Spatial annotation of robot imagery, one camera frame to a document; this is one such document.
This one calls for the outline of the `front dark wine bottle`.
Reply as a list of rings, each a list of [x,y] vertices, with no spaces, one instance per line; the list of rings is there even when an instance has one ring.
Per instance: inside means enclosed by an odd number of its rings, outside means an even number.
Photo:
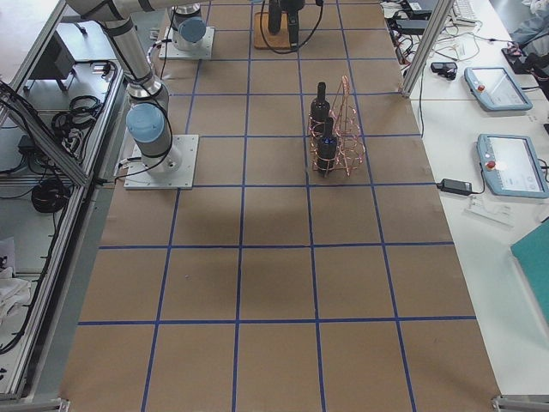
[[[337,138],[334,135],[334,119],[327,117],[323,132],[317,140],[317,170],[323,176],[331,171],[337,152]]]

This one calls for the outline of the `carried dark wine bottle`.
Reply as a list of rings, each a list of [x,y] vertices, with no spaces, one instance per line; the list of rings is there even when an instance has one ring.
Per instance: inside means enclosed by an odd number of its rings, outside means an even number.
[[[276,35],[281,30],[282,8],[279,0],[268,1],[268,31]]]

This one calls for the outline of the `white crumpled cloth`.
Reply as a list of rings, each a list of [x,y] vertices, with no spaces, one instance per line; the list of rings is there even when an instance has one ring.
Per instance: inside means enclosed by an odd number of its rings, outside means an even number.
[[[15,240],[1,240],[1,324],[31,301],[31,282],[15,276]]]

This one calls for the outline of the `wooden tray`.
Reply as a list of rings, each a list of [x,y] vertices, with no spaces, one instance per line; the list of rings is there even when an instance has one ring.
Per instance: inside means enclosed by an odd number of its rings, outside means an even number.
[[[281,30],[272,35],[268,31],[268,12],[254,14],[253,46],[258,50],[273,49],[278,52],[295,51],[298,47],[291,47],[288,39],[287,13],[282,13]]]

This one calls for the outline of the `aluminium frame post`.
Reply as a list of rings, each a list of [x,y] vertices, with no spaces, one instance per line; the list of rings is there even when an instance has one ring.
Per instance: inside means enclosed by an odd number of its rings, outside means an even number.
[[[449,15],[452,4],[453,1],[451,0],[438,1],[436,7],[432,11],[431,18],[421,37],[413,61],[408,67],[407,74],[404,77],[401,86],[401,95],[403,97],[408,98],[413,92],[416,82],[424,71],[428,55],[443,29],[443,25]]]

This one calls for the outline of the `rear dark wine bottle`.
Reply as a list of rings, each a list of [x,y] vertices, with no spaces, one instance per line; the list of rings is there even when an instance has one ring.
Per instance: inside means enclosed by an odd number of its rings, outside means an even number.
[[[326,100],[326,83],[317,84],[317,96],[311,102],[310,118],[311,132],[318,136],[322,135],[326,119],[329,117],[330,104]]]

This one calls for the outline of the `black power adapter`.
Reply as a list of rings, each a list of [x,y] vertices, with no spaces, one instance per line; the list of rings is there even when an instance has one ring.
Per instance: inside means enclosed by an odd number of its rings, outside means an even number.
[[[447,192],[460,196],[470,196],[473,193],[471,183],[461,180],[442,179],[440,182],[436,183],[436,187],[441,192]]]

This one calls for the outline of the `upper blue teach pendant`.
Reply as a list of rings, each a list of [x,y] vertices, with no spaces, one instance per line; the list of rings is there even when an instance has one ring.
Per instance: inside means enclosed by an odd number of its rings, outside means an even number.
[[[467,67],[464,80],[474,98],[490,112],[525,112],[533,108],[515,77],[504,67]]]

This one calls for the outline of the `brown paper table mat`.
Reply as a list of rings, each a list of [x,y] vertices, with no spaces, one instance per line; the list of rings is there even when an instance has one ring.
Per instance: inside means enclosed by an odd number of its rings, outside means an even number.
[[[206,62],[158,64],[200,137],[189,191],[117,184],[60,394],[74,411],[488,411],[498,394],[375,1],[309,4],[308,43],[253,46],[204,8]],[[317,84],[351,84],[363,164],[321,176]]]

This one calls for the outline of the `lower blue teach pendant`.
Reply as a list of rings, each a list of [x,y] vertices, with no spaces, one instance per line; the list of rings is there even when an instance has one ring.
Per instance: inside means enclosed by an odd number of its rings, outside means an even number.
[[[481,134],[476,148],[484,181],[494,195],[548,198],[548,185],[528,136]]]

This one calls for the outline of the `clear acrylic stand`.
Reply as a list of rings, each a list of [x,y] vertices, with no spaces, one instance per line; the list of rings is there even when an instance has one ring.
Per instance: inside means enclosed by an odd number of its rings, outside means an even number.
[[[484,198],[479,195],[469,198],[468,205],[464,208],[463,212],[465,215],[481,217],[506,227],[515,226],[515,219],[510,206],[487,206]]]

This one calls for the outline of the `blue teach pendant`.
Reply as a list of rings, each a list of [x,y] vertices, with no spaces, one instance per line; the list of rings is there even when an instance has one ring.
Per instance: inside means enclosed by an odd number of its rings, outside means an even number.
[[[464,80],[474,98],[490,112],[525,112],[533,108],[515,77],[504,67],[467,67]]]
[[[484,181],[494,195],[548,198],[548,185],[528,136],[481,134],[476,148]]]

